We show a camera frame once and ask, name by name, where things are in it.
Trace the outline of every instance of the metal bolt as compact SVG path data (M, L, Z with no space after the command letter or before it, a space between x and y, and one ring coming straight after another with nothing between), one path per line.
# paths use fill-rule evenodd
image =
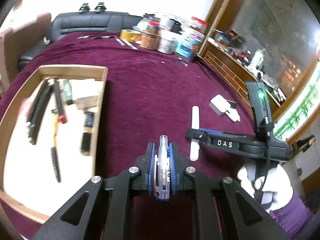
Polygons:
M139 171L139 168L136 166L132 166L129 168L130 173L137 173Z
M196 171L196 168L189 166L189 167L186 168L186 171L188 173L194 173Z
M93 176L93 177L91 178L91 182L92 182L92 183L98 183L100 180L101 180L101 177L100 177L100 176Z
M223 182L226 183L226 184L231 184L232 181L233 181L233 180L232 180L232 178L230 178L230 177L224 177L224 178L223 178Z

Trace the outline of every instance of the person's arm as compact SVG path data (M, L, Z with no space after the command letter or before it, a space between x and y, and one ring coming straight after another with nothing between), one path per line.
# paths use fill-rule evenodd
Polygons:
M245 166L238 172L243 189L253 197L254 188L248 179ZM260 189L264 177L255 181L254 187ZM290 184L288 174L278 165L270 169L267 180L262 191L273 192L271 206L266 210L282 228L291 236L295 236L312 218L313 214L306 208L298 193L294 191Z

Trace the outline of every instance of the gloved hand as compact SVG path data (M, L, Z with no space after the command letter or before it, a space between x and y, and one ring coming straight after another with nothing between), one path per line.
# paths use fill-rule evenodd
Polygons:
M241 180L241 187L251 196L254 197L254 188L248 179L247 169L244 166L238 172L238 179ZM260 189L264 181L264 176L255 180L254 187ZM280 209L287 205L292 198L293 189L290 184L288 174L278 164L276 168L268 171L267 180L262 189L263 192L272 192L271 206L266 210L268 213Z

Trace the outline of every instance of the wooden cabinet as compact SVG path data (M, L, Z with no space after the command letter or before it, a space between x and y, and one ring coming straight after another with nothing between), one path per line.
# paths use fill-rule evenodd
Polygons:
M241 101L246 105L248 111L251 113L245 82L257 81L257 78L233 57L210 42L207 42L205 45L202 55L204 60L209 65L214 67L220 73L220 75L223 76L227 82L238 92ZM271 113L274 114L274 112L280 107L280 104L268 91L267 94Z

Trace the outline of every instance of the cardboard box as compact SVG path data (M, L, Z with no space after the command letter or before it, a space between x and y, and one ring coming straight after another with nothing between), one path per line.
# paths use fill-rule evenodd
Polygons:
M33 72L12 99L0 122L0 197L17 212L44 223L94 176L100 111L107 73L108 69L102 66L43 65ZM75 104L65 105L68 121L59 124L57 134L61 183L55 179L50 154L52 117L48 116L48 113L55 103L50 102L54 100L54 95L52 94L53 98L45 111L36 145L28 143L25 123L22 127L23 120L20 120L24 117L18 115L23 100L35 96L35 90L41 81L55 76L59 79L68 78L71 83L72 79L93 78L100 84L89 156L80 154L79 142L83 132L84 114L76 109ZM76 116L81 119L82 115L83 120L78 121Z

